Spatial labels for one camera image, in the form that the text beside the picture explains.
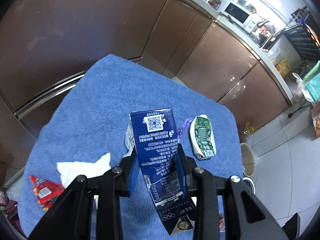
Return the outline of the blue milk carton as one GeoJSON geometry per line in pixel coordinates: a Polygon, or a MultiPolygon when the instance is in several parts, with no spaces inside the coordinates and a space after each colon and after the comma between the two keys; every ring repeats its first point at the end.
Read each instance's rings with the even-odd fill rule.
{"type": "Polygon", "coordinates": [[[185,196],[178,178],[178,136],[172,110],[132,112],[130,127],[146,187],[168,234],[193,230],[195,204],[185,196]]]}

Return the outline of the white trash bin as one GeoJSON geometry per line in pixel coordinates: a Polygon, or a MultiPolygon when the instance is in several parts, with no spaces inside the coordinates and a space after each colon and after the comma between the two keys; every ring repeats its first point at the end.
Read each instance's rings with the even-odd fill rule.
{"type": "Polygon", "coordinates": [[[244,183],[251,189],[251,191],[255,194],[255,185],[253,180],[249,177],[244,177],[244,183]]]}

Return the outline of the brown kitchen cabinet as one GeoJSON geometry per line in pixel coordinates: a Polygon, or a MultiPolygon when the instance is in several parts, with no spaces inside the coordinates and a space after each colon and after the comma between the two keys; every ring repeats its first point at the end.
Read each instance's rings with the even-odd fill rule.
{"type": "Polygon", "coordinates": [[[227,106],[239,131],[293,103],[276,68],[204,0],[11,0],[1,13],[1,166],[22,168],[58,104],[105,55],[227,106]]]}

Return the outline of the red snack packet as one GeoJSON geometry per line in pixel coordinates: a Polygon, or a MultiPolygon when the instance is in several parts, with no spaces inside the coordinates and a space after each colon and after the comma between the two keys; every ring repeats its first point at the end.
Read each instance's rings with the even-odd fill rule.
{"type": "Polygon", "coordinates": [[[29,179],[33,185],[33,193],[37,198],[37,202],[44,211],[48,211],[65,190],[61,184],[33,175],[30,175],[29,179]]]}

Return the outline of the white tissue paper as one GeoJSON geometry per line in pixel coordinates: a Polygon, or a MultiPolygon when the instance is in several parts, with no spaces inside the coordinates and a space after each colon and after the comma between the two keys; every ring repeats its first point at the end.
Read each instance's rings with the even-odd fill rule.
{"type": "Polygon", "coordinates": [[[84,175],[87,178],[102,176],[106,171],[111,169],[110,160],[111,154],[107,153],[95,163],[80,161],[59,162],[56,164],[56,167],[60,174],[61,184],[66,189],[79,175],[84,175]]]}

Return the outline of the beige bucket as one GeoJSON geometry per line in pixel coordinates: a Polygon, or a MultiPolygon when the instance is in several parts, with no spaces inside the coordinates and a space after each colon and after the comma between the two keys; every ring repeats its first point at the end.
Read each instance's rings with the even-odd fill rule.
{"type": "Polygon", "coordinates": [[[255,172],[255,158],[253,151],[251,147],[245,142],[242,142],[240,144],[240,150],[243,174],[246,177],[252,177],[255,172]]]}

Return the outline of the blue towel mat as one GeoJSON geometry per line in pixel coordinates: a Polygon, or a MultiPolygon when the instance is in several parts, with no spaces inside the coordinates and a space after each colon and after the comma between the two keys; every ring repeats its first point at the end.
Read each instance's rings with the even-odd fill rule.
{"type": "Polygon", "coordinates": [[[210,118],[216,156],[197,164],[228,178],[242,175],[239,135],[233,114],[223,105],[114,55],[96,62],[65,96],[50,122],[41,130],[29,155],[18,201],[18,216],[29,235],[44,215],[33,194],[30,176],[60,181],[58,162],[94,163],[111,155],[117,166],[127,152],[125,132],[132,112],[172,109],[176,126],[187,118],[210,118]]]}

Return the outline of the cooking oil bottle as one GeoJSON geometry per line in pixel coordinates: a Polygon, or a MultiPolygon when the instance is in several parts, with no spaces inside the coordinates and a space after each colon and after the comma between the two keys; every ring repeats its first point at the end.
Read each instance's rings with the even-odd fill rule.
{"type": "Polygon", "coordinates": [[[250,122],[247,122],[245,127],[239,132],[240,142],[246,142],[246,138],[255,132],[254,127],[250,122]]]}

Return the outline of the green milk carton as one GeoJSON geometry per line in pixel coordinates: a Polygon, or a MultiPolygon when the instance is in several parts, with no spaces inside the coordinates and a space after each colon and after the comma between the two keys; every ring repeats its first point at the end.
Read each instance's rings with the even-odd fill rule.
{"type": "Polygon", "coordinates": [[[205,114],[196,116],[190,124],[189,135],[197,159],[210,159],[216,155],[212,123],[208,116],[205,114]]]}

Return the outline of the purple twisted wrapper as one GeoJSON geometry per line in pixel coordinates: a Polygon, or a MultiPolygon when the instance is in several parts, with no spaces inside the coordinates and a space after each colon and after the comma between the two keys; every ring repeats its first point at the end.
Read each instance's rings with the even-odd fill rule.
{"type": "Polygon", "coordinates": [[[190,124],[191,124],[192,121],[193,121],[193,118],[187,118],[185,120],[184,124],[182,125],[182,127],[177,130],[177,141],[178,141],[178,143],[181,142],[183,133],[186,132],[189,129],[190,124]]]}

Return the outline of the teal hanging bag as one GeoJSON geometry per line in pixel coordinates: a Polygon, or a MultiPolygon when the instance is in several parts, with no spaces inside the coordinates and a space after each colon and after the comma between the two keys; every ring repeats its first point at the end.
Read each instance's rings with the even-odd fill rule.
{"type": "Polygon", "coordinates": [[[317,61],[303,79],[305,88],[314,102],[319,100],[319,76],[319,61],[317,61]]]}

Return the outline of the black dish rack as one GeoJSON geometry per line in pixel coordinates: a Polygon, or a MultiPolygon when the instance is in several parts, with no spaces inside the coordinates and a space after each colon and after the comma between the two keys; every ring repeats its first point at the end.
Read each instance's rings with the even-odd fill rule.
{"type": "Polygon", "coordinates": [[[319,60],[319,24],[307,6],[291,14],[283,34],[301,59],[319,60]]]}

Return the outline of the white microwave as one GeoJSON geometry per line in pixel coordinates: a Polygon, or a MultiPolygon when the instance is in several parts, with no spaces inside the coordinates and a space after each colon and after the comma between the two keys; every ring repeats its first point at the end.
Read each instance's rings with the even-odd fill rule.
{"type": "Polygon", "coordinates": [[[257,13],[250,12],[234,1],[227,1],[220,12],[224,16],[229,17],[233,23],[248,34],[250,34],[262,20],[257,13]]]}

